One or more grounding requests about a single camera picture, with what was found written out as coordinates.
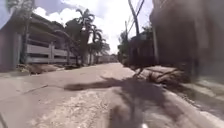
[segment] palm tree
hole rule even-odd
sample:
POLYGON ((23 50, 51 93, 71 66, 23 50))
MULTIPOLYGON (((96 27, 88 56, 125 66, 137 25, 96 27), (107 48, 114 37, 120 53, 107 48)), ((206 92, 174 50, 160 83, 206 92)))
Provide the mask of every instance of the palm tree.
POLYGON ((17 19, 16 22, 22 24, 24 41, 22 43, 22 50, 20 54, 20 63, 26 64, 26 49, 27 49, 27 38, 28 29, 30 23, 30 17, 32 10, 35 6, 35 0, 6 0, 6 7, 8 11, 13 11, 14 18, 17 19))
POLYGON ((102 30, 98 29, 96 27, 96 25, 92 25, 92 28, 91 28, 90 32, 93 35, 93 38, 92 38, 93 43, 95 43, 98 40, 102 40, 102 35, 101 35, 102 30))
POLYGON ((82 63, 84 63, 85 54, 88 49, 88 41, 90 37, 92 22, 94 21, 95 16, 93 14, 90 14, 90 11, 88 9, 86 9, 84 12, 82 12, 80 9, 77 9, 76 11, 81 15, 81 17, 78 18, 78 22, 82 25, 80 51, 82 63))

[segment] wall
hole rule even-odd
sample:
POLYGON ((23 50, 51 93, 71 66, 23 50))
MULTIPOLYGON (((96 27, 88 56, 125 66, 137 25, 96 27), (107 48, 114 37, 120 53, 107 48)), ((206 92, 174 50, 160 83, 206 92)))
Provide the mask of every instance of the wall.
POLYGON ((224 1, 204 1, 209 48, 201 57, 201 75, 223 82, 224 75, 224 1))
POLYGON ((16 58, 14 54, 16 34, 10 27, 3 27, 0 30, 0 72, 7 72, 15 68, 16 58))

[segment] pavement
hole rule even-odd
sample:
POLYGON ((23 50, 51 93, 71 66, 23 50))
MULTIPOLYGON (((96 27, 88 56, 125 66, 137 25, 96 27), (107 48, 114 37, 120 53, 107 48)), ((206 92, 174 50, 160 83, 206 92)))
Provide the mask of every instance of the pavement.
POLYGON ((176 94, 133 75, 111 63, 0 79, 7 125, 0 128, 219 128, 176 94))

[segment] power line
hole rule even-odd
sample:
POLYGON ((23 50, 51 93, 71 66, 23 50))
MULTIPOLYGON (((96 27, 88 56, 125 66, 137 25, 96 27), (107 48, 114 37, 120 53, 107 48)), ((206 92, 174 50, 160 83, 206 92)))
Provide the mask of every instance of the power line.
MULTIPOLYGON (((145 0, 142 0, 141 5, 140 5, 140 7, 139 7, 139 9, 138 9, 138 12, 137 12, 137 14, 136 14, 137 17, 138 17, 138 15, 139 15, 139 13, 140 13, 140 11, 141 11, 141 9, 142 9, 142 6, 143 6, 144 2, 145 2, 145 0)), ((130 29, 128 30, 128 34, 130 33, 130 31, 131 31, 131 29, 132 29, 132 27, 133 27, 133 25, 134 25, 134 22, 135 22, 135 21, 132 22, 132 25, 131 25, 130 29)))

